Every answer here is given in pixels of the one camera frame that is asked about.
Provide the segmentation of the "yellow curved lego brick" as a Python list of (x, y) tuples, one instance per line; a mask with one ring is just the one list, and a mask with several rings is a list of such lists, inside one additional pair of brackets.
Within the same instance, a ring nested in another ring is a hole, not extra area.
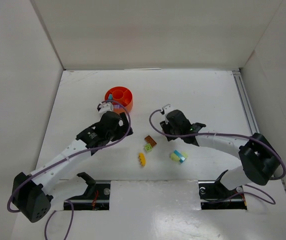
[(139, 159), (140, 165), (142, 167), (145, 167), (146, 166), (146, 157), (145, 157), (145, 155), (142, 152), (140, 152), (138, 154), (138, 159)]

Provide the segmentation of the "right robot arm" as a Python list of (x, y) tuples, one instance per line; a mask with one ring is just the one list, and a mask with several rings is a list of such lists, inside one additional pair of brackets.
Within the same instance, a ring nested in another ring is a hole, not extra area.
[(164, 121), (160, 126), (168, 141), (180, 138), (186, 144), (215, 149), (240, 160), (240, 166), (225, 170), (216, 179), (219, 188), (231, 191), (249, 183), (265, 186), (281, 165), (280, 157), (260, 133), (248, 137), (200, 132), (205, 124), (191, 123), (181, 110), (169, 104), (162, 107), (161, 114)]

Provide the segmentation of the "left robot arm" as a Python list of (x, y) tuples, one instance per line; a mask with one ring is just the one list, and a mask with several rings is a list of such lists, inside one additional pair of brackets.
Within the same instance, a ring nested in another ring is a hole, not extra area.
[(108, 110), (100, 120), (82, 130), (59, 155), (29, 174), (20, 172), (13, 180), (7, 211), (22, 213), (31, 223), (42, 219), (51, 206), (71, 198), (90, 197), (96, 181), (80, 172), (75, 178), (59, 185), (59, 181), (74, 167), (97, 151), (114, 146), (133, 133), (131, 117), (127, 111)]

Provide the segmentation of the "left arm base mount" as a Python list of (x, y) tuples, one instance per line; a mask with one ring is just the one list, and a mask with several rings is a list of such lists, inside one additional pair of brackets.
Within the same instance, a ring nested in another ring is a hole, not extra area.
[(85, 172), (77, 174), (87, 187), (82, 194), (69, 198), (75, 211), (108, 211), (110, 209), (111, 181), (94, 180)]

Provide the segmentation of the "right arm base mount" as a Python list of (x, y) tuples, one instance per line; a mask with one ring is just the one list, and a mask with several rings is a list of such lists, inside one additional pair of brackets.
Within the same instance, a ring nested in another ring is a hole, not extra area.
[(225, 173), (226, 171), (216, 180), (201, 180), (198, 182), (202, 210), (247, 210), (244, 195), (235, 195), (238, 193), (236, 188), (228, 190), (219, 182)]

